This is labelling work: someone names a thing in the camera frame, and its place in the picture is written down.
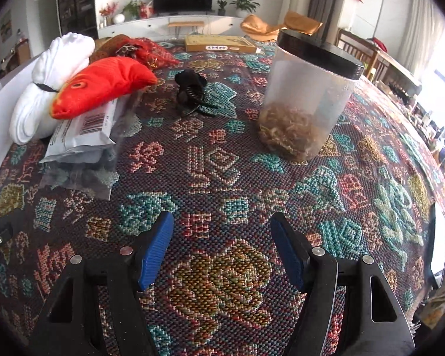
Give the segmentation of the white cloth bundle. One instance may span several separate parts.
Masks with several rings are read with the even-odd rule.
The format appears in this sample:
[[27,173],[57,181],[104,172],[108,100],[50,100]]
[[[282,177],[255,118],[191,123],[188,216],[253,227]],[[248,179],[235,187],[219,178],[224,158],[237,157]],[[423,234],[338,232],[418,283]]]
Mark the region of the white cloth bundle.
[[14,143],[25,145],[54,133],[59,121],[50,115],[51,104],[64,84],[89,65],[95,47],[93,38],[70,32],[39,56],[12,113],[9,135]]

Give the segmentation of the grey plastic mail bag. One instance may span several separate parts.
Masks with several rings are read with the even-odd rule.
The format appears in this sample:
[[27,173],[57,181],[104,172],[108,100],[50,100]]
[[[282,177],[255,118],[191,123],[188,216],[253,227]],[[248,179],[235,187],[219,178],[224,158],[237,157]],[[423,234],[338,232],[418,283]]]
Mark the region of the grey plastic mail bag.
[[119,181],[116,165],[124,139],[141,129],[135,114],[141,93],[121,96],[98,109],[62,121],[50,138],[41,188],[79,190],[109,200]]

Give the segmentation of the black hair claw clip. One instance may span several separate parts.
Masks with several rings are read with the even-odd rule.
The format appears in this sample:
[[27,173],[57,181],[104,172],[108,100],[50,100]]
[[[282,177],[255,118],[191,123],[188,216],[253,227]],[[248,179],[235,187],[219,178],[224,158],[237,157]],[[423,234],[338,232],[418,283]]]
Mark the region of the black hair claw clip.
[[215,117],[214,114],[203,109],[218,109],[218,105],[206,101],[207,79],[194,71],[185,69],[174,77],[179,89],[176,96],[177,109],[182,117],[188,117],[197,112],[206,117]]

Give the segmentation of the red plush fish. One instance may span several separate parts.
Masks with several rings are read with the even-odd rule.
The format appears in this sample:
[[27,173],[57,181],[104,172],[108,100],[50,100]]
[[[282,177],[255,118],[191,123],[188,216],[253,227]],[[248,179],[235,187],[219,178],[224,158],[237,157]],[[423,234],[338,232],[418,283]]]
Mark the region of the red plush fish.
[[50,105],[50,116],[73,119],[156,83],[148,67],[129,57],[97,60],[65,82]]

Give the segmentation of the red mesh gift bag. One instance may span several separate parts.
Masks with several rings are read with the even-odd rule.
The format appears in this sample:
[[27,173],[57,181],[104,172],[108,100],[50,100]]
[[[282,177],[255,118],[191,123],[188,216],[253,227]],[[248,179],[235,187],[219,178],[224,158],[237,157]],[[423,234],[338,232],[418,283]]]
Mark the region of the red mesh gift bag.
[[179,64],[170,52],[147,38],[129,39],[116,51],[115,55],[132,58],[152,70]]

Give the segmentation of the brown knitted cloth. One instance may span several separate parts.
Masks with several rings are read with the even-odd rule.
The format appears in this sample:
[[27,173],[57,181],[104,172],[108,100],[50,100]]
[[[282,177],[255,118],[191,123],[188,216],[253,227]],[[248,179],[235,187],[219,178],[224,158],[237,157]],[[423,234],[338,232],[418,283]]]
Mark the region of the brown knitted cloth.
[[115,56],[116,52],[130,41],[131,38],[126,35],[116,35],[104,39],[97,39],[95,41],[95,50],[89,56],[89,63]]

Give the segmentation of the colourful woven table cloth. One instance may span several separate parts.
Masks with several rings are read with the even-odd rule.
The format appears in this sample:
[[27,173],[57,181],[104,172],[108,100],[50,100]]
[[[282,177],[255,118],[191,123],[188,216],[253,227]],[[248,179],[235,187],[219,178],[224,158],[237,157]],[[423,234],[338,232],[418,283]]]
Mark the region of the colourful woven table cloth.
[[[157,281],[140,295],[162,355],[280,355],[304,297],[289,283],[268,220],[280,211],[315,245],[372,255],[407,317],[425,299],[428,218],[445,216],[445,178],[389,97],[360,80],[321,152],[289,162],[260,141],[257,120],[275,48],[188,53],[157,72],[124,139],[109,200],[41,188],[43,142],[13,145],[0,169],[0,218],[22,229],[0,249],[0,318],[27,341],[73,255],[102,257],[148,229],[161,211],[174,237]],[[206,109],[182,117],[174,77],[207,79]]]

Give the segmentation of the smartphone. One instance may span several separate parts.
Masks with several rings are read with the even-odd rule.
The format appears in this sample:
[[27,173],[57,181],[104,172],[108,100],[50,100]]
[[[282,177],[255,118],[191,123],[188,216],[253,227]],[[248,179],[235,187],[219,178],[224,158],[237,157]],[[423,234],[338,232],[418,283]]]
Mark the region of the smartphone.
[[442,285],[445,272],[445,216],[438,203],[431,206],[428,233],[426,274],[430,285],[438,289]]

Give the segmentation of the clear jar black lid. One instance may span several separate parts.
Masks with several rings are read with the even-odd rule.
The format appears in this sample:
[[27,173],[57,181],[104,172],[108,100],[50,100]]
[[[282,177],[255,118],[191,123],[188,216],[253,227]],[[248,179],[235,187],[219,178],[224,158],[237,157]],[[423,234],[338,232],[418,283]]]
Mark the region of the clear jar black lid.
[[311,160],[363,73],[363,63],[339,47],[280,30],[258,118],[261,141],[288,161]]

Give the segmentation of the wooden side table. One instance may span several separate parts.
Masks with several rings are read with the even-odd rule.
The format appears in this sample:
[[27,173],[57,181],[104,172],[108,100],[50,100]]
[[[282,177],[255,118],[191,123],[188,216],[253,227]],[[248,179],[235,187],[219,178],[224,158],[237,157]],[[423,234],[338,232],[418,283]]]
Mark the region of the wooden side table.
[[421,82],[386,52],[377,50],[374,68],[375,73],[372,79],[374,82],[382,81],[385,85],[393,85],[402,89],[409,96],[420,94]]

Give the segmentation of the red flowers in vase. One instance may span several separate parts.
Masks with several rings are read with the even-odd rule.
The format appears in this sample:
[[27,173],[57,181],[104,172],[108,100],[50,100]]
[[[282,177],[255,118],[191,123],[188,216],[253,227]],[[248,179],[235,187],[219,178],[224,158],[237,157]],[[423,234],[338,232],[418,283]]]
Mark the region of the red flowers in vase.
[[110,2],[107,3],[105,7],[99,10],[99,15],[102,18],[103,27],[107,27],[108,25],[112,24],[112,18],[117,10],[117,7],[117,2]]

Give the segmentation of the wooden dining chair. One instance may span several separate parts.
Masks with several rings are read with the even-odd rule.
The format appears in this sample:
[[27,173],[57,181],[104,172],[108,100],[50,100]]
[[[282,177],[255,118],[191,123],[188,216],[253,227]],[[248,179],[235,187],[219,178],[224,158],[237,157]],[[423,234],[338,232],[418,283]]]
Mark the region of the wooden dining chair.
[[335,45],[359,60],[365,67],[364,76],[371,79],[372,71],[379,56],[375,44],[350,31],[339,28]]

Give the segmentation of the green plant with red decor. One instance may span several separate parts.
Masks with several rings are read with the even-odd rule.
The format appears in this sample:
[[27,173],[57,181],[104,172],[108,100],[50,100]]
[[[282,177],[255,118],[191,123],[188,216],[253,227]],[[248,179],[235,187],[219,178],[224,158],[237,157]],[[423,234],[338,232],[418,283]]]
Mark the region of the green plant with red decor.
[[137,0],[131,0],[122,10],[122,14],[127,20],[151,18],[153,13],[154,9],[152,2],[142,2]]

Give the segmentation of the dark tall bookshelf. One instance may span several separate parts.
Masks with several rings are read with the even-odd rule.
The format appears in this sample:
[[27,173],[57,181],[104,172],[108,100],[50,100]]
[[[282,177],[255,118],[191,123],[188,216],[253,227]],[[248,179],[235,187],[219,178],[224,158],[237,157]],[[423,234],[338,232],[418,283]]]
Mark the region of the dark tall bookshelf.
[[61,35],[68,32],[98,39],[95,0],[57,0]]

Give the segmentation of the white sheer curtain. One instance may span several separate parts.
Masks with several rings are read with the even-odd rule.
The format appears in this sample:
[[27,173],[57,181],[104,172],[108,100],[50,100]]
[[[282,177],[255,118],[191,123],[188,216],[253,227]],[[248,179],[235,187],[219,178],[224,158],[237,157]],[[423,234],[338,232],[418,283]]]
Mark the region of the white sheer curtain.
[[398,61],[420,78],[428,67],[445,29],[445,16],[433,0],[411,0]]

